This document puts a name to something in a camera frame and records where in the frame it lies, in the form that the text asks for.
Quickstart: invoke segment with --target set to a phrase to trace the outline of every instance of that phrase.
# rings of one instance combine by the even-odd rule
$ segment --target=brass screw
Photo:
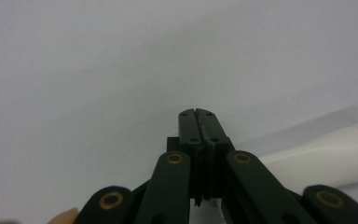
[[[251,161],[251,158],[248,155],[246,155],[245,153],[235,154],[234,159],[240,163],[248,163]]]
[[[106,193],[100,199],[100,207],[104,210],[116,208],[119,205],[121,205],[121,203],[123,203],[123,195],[118,191],[112,191],[112,192]]]
[[[319,202],[324,203],[330,207],[340,208],[344,205],[344,201],[341,198],[327,190],[320,190],[316,192],[316,198]]]
[[[169,162],[170,164],[179,164],[183,160],[183,157],[179,154],[172,154],[167,157],[167,162]]]

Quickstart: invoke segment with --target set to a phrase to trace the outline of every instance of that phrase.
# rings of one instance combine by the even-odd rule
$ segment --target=white cylindrical object
[[[358,125],[260,160],[287,189],[300,194],[311,185],[338,187],[357,183]]]

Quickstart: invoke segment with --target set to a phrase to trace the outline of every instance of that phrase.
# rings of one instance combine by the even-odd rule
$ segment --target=hand
[[[53,218],[48,224],[74,224],[79,211],[73,208]]]

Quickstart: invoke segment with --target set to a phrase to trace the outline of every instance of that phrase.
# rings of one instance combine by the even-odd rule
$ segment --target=black linkage arm
[[[186,224],[190,198],[221,198],[228,224],[358,223],[351,197],[321,185],[303,196],[285,189],[255,155],[234,149],[214,113],[188,109],[151,179],[134,191],[101,189],[76,224]]]

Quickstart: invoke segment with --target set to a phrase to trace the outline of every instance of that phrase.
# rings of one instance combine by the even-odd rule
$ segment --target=gray background
[[[0,1],[0,220],[135,189],[192,107],[257,156],[357,123],[358,1]]]

